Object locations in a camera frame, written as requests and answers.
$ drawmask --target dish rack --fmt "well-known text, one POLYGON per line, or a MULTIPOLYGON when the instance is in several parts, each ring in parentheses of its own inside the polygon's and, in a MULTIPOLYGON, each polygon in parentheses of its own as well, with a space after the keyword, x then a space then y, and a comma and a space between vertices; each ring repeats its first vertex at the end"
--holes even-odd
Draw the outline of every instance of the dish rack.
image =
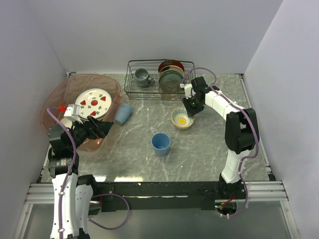
MULTIPOLYGON (((176 93, 161 93, 159 92, 159 72, 158 68, 163 61, 167 59, 159 60, 132 60, 128 62, 128 68, 126 71, 124 91, 128 97, 133 100, 181 100, 185 97, 184 91, 176 93), (137 69, 144 68, 146 69, 150 77, 155 80, 153 85, 148 85, 146 88, 138 86, 134 80, 134 74, 137 69)), ((183 64, 185 68, 185 74, 187 74, 192 68, 195 67, 194 63, 191 61, 179 61, 183 64)), ((184 84, 190 83, 192 79, 195 78, 195 71, 191 72, 190 75, 185 79, 184 84)))

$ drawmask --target blue plastic cup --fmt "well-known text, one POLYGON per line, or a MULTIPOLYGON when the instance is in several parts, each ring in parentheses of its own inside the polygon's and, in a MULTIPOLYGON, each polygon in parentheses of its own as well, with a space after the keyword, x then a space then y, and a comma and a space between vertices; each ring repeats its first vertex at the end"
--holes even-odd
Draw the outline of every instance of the blue plastic cup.
POLYGON ((163 157, 170 145, 170 138, 166 133, 156 133, 152 137, 152 146, 156 156, 163 157))
POLYGON ((126 103, 120 103, 118 110, 115 113, 114 122, 124 124, 132 112, 132 106, 126 103))

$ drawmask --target gray mug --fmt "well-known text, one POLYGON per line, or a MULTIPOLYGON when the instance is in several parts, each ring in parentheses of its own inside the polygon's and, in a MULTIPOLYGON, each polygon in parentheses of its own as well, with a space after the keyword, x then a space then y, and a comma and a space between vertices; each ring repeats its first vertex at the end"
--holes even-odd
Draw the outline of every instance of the gray mug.
POLYGON ((139 68, 136 70, 134 80, 140 87, 146 87, 155 83, 155 80, 150 77, 149 72, 143 68, 139 68))

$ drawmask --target yellow flower bowl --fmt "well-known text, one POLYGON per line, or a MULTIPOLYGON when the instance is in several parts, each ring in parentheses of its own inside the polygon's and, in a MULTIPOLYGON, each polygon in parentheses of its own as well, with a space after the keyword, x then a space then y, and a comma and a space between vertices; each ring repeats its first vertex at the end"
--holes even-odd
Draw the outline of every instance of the yellow flower bowl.
POLYGON ((171 113, 171 121, 179 130, 186 130, 194 123, 194 117, 188 117, 184 107, 176 108, 171 113))

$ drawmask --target white wall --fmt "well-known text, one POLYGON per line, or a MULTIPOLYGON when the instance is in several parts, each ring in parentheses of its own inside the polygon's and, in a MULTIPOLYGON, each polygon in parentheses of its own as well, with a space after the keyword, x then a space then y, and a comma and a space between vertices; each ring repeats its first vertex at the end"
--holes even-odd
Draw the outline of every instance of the white wall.
POLYGON ((0 238, 10 239, 48 147, 39 113, 65 73, 23 0, 0 7, 0 238))
POLYGON ((245 73, 303 239, 319 236, 319 1, 284 0, 245 73))
POLYGON ((282 0, 26 0, 66 71, 132 59, 244 73, 282 0))

